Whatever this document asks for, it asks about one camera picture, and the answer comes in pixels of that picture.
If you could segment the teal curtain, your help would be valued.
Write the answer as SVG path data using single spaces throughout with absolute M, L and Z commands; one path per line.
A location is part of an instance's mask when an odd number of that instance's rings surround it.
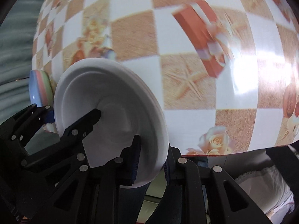
M 1 122 L 31 104 L 33 37 L 44 0 L 12 0 L 1 23 Z

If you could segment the checkered patterned tablecloth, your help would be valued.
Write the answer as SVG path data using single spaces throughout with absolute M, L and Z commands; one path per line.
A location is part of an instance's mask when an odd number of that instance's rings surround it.
M 286 0 L 45 0 L 33 69 L 55 88 L 91 57 L 148 85 L 183 154 L 298 140 L 298 19 Z

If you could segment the green oval plastic plate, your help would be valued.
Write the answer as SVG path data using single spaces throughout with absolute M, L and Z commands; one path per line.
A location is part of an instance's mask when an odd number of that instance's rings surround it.
M 48 101 L 47 104 L 50 105 L 51 107 L 53 107 L 54 95 L 53 95 L 53 91 L 51 88 L 50 79 L 45 71 L 42 70 L 41 74 L 42 74 L 42 78 L 43 78 L 44 88 L 46 91 L 46 96 L 47 96 L 47 101 Z

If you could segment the large white foam bowl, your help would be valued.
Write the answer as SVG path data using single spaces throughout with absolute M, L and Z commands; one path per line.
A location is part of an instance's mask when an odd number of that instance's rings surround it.
M 101 118 L 83 140 L 92 168 L 102 166 L 141 137 L 134 188 L 150 183 L 168 155 L 168 132 L 155 95 L 132 70 L 118 62 L 87 58 L 72 64 L 54 93 L 54 118 L 59 135 L 97 109 Z

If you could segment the blue oval plastic plate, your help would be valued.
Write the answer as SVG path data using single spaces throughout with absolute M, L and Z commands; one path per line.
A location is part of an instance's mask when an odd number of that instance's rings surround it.
M 37 78 L 34 70 L 31 70 L 29 73 L 28 88 L 29 88 L 29 96 L 30 96 L 31 103 L 36 104 L 38 107 L 42 107 L 43 102 L 42 102 L 40 90 L 38 87 L 38 78 Z

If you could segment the pink oval plastic plate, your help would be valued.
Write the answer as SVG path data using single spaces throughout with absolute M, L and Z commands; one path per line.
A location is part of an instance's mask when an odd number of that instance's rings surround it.
M 50 100 L 48 99 L 48 95 L 45 87 L 45 81 L 40 70 L 36 70 L 36 77 L 38 81 L 38 89 L 40 92 L 42 105 L 43 106 L 50 105 L 49 104 Z

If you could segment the white cushion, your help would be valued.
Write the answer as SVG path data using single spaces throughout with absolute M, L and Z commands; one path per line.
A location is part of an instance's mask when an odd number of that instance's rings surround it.
M 293 192 L 276 166 L 247 172 L 235 181 L 272 223 L 282 223 L 295 209 Z

